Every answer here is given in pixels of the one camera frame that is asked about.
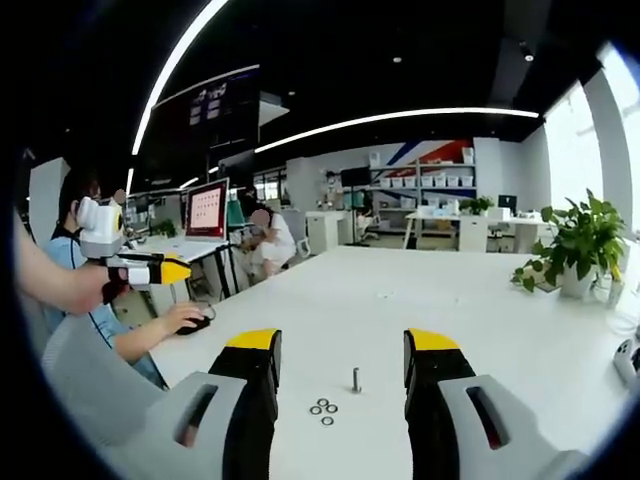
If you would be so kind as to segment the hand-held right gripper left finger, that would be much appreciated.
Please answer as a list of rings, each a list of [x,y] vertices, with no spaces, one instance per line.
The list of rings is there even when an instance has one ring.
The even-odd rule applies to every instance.
[[[121,378],[123,479],[266,479],[278,419],[282,332],[230,339],[208,372],[163,391],[130,368]]]

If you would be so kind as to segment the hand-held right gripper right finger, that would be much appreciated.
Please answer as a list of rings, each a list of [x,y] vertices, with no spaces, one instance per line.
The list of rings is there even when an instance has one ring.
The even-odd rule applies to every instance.
[[[404,384],[415,479],[568,479],[586,460],[555,448],[534,412],[444,335],[405,330]]]

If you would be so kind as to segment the person's left hand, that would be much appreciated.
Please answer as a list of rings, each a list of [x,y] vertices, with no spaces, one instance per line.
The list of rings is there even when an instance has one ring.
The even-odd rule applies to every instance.
[[[99,306],[103,300],[103,287],[110,281],[107,267],[85,264],[71,272],[71,300],[66,309],[84,314]]]

